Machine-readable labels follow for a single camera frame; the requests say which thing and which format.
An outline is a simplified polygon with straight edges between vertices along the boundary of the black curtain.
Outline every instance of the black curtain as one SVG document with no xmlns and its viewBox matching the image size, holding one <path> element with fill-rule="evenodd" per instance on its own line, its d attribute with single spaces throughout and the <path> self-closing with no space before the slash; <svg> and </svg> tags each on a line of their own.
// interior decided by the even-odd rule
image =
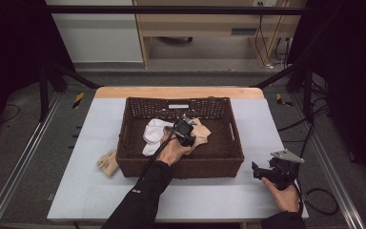
<svg viewBox="0 0 366 229">
<path fill-rule="evenodd" d="M 49 63 L 75 71 L 52 16 L 27 11 L 22 4 L 46 6 L 44 0 L 0 0 L 0 114 L 13 91 L 39 81 L 42 64 L 48 65 L 46 77 L 57 91 L 66 84 Z"/>
<path fill-rule="evenodd" d="M 328 2 L 333 1 L 309 0 L 307 5 Z M 290 62 L 305 49 L 319 20 L 301 17 Z M 321 38 L 309 66 L 326 79 L 335 122 L 350 150 L 366 165 L 366 1 L 346 0 Z"/>
</svg>

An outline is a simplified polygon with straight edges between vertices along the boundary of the black sleeve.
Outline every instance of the black sleeve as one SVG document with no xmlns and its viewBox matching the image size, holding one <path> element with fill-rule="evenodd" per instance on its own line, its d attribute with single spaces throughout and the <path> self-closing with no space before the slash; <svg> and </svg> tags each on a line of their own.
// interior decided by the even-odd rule
<svg viewBox="0 0 366 229">
<path fill-rule="evenodd" d="M 304 220 L 299 213 L 281 212 L 261 221 L 263 229 L 304 229 Z"/>
<path fill-rule="evenodd" d="M 167 163 L 155 161 L 143 180 L 126 194 L 102 226 L 103 229 L 152 228 L 159 197 L 172 180 L 172 170 Z"/>
</svg>

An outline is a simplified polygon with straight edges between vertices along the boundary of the beige cloth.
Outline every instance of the beige cloth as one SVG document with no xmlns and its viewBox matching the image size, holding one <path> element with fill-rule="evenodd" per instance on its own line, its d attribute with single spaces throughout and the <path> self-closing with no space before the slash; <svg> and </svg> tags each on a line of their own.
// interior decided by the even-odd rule
<svg viewBox="0 0 366 229">
<path fill-rule="evenodd" d="M 203 126 L 198 118 L 194 118 L 193 121 L 197 123 L 197 125 L 193 125 L 192 130 L 192 135 L 195 136 L 195 142 L 192 149 L 186 155 L 189 155 L 198 145 L 207 143 L 207 137 L 211 134 L 210 130 Z"/>
<path fill-rule="evenodd" d="M 100 157 L 96 162 L 96 165 L 102 168 L 105 175 L 111 177 L 114 172 L 118 169 L 118 163 L 115 161 L 116 150 L 110 150 L 106 155 Z"/>
</svg>

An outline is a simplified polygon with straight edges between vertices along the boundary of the wicker basket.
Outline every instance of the wicker basket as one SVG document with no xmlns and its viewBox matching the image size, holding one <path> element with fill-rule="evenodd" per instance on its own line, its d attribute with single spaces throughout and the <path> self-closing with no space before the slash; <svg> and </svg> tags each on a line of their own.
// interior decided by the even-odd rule
<svg viewBox="0 0 366 229">
<path fill-rule="evenodd" d="M 127 98 L 116 155 L 124 177 L 139 177 L 149 160 L 142 155 L 146 145 L 143 134 L 148 122 L 153 118 L 174 122 L 183 114 L 201 118 L 211 135 L 207 144 L 197 146 L 172 166 L 173 177 L 236 177 L 244 156 L 228 97 Z"/>
</svg>

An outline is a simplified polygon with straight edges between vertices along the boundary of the black mechanical device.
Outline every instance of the black mechanical device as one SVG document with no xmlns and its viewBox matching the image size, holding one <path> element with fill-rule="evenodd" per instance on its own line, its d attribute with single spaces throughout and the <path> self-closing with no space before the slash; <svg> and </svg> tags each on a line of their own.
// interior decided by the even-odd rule
<svg viewBox="0 0 366 229">
<path fill-rule="evenodd" d="M 305 161 L 288 150 L 274 152 L 272 156 L 273 158 L 269 161 L 270 169 L 259 168 L 252 161 L 254 178 L 262 179 L 265 177 L 274 183 L 278 190 L 282 191 L 295 181 L 299 164 Z"/>
<path fill-rule="evenodd" d="M 183 114 L 174 122 L 174 128 L 166 126 L 165 130 L 176 135 L 182 146 L 193 146 L 195 136 L 192 136 L 193 125 L 197 125 L 192 119 Z"/>
</svg>

